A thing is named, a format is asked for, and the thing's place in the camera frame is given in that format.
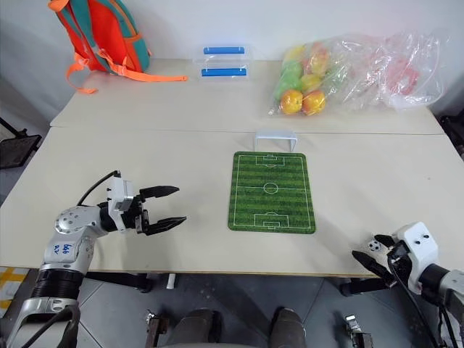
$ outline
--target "center circle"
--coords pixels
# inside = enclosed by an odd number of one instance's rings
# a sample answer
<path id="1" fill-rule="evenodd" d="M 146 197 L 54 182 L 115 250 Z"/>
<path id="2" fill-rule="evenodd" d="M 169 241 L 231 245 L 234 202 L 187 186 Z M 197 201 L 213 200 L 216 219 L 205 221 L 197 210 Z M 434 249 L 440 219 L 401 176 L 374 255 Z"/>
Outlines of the center circle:
<path id="1" fill-rule="evenodd" d="M 277 193 L 278 191 L 278 187 L 277 185 L 275 185 L 274 183 L 266 183 L 262 189 L 264 189 L 264 192 L 266 194 L 275 194 Z"/>

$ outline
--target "clear plastic bag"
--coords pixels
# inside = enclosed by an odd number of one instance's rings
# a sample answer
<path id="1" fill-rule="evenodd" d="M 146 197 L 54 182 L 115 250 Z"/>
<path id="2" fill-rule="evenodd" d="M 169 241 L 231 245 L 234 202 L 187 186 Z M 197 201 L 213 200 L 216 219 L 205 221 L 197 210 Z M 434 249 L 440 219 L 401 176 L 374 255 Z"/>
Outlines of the clear plastic bag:
<path id="1" fill-rule="evenodd" d="M 432 104 L 444 93 L 439 78 L 444 41 L 437 34 L 352 34 L 292 47 L 269 114 L 314 115 L 326 105 L 356 110 L 380 103 L 397 109 Z"/>

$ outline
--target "orange strap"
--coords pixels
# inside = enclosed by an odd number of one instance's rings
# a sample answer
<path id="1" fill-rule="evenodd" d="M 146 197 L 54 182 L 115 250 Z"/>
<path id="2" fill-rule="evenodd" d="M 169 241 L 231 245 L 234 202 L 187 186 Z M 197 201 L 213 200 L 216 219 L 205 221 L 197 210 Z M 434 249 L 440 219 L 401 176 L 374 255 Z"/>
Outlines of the orange strap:
<path id="1" fill-rule="evenodd" d="M 109 65 L 109 68 L 114 72 L 117 73 L 119 76 L 124 76 L 126 78 L 130 78 L 131 80 L 137 80 L 142 82 L 174 82 L 174 81 L 187 81 L 189 79 L 188 76 L 161 76 L 161 75 L 150 75 L 145 74 L 143 72 L 136 72 L 129 70 L 125 66 L 125 61 L 127 57 L 123 61 L 123 65 L 118 65 L 113 62 L 113 59 L 106 53 L 104 49 L 99 51 L 99 56 L 104 58 Z"/>
<path id="2" fill-rule="evenodd" d="M 96 88 L 81 88 L 81 87 L 77 87 L 77 86 L 74 86 L 71 81 L 70 81 L 70 76 L 73 72 L 75 71 L 80 71 L 80 70 L 84 70 L 84 67 L 87 66 L 88 64 L 88 59 L 84 59 L 82 58 L 82 56 L 80 54 L 77 54 L 77 53 L 74 53 L 74 60 L 75 60 L 75 63 L 72 64 L 69 69 L 67 70 L 66 72 L 66 80 L 67 82 L 72 86 L 74 87 L 75 89 L 77 89 L 79 92 L 81 93 L 85 93 L 85 94 L 92 94 L 94 92 L 97 92 L 98 90 Z"/>
<path id="3" fill-rule="evenodd" d="M 70 0 L 51 0 L 48 6 L 51 11 L 60 12 Z"/>

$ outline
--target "soccer field mat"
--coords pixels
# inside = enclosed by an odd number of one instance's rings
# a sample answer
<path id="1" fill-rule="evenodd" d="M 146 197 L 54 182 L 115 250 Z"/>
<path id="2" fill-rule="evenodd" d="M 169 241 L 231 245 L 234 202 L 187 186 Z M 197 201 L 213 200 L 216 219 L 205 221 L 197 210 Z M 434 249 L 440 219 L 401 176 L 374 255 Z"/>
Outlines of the soccer field mat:
<path id="1" fill-rule="evenodd" d="M 306 156 L 236 152 L 228 224 L 235 231 L 314 233 Z"/>

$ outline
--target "orange backpack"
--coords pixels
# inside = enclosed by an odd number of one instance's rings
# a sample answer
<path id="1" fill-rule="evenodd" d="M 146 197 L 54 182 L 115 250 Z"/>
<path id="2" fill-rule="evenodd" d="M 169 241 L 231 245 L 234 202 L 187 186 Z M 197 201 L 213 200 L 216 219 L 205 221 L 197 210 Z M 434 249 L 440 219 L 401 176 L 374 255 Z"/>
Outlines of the orange backpack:
<path id="1" fill-rule="evenodd" d="M 75 87 L 70 82 L 70 75 L 84 67 L 144 82 L 188 80 L 187 76 L 144 73 L 151 52 L 120 0 L 51 0 L 49 8 L 57 13 L 74 46 L 75 63 L 68 69 L 66 79 L 78 91 L 96 91 Z"/>

